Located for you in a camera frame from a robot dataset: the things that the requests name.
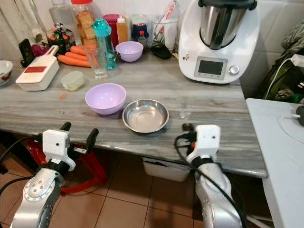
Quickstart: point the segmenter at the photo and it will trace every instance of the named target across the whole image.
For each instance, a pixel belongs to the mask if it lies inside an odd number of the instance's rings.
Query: knob
[[[233,66],[229,67],[228,72],[231,75],[237,75],[239,73],[239,68],[238,68],[238,66],[233,65]]]

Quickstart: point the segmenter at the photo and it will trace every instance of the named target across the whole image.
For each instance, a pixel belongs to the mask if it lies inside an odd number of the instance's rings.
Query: blue cap
[[[108,22],[102,18],[96,19],[92,24],[92,27],[97,37],[107,37],[112,32],[112,28],[109,26]]]

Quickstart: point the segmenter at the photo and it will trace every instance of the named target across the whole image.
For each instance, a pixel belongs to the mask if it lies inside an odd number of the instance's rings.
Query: white grater
[[[59,70],[57,58],[54,56],[58,49],[57,45],[53,45],[47,53],[35,58],[17,78],[16,83],[26,91],[45,90]]]

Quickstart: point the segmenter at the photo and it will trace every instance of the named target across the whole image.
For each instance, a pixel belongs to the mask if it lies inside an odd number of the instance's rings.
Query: stainless steel bowl
[[[123,122],[135,132],[151,133],[163,128],[169,120],[168,109],[158,101],[138,100],[123,111]]]

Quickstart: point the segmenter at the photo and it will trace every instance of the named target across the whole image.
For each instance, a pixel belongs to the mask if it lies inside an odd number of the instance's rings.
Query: marble countertop
[[[0,129],[21,134],[37,134],[72,123],[71,140],[84,143],[95,127],[99,129],[96,146],[181,162],[173,147],[182,134],[183,123],[216,124],[221,127],[218,162],[224,170],[266,177],[266,167],[239,81],[206,84],[188,80],[175,58],[161,60],[152,54],[134,63],[119,62],[103,82],[118,83],[127,91],[126,106],[138,99],[153,99],[169,110],[167,125],[158,132],[139,134],[122,121],[123,109],[109,116],[99,116],[85,102],[86,92],[101,83],[92,69],[60,64],[57,75],[45,91],[23,91],[15,80],[23,69],[14,64],[10,81],[0,88]],[[85,84],[74,92],[65,90],[60,79],[70,71],[84,73]],[[180,112],[189,114],[179,117]]]

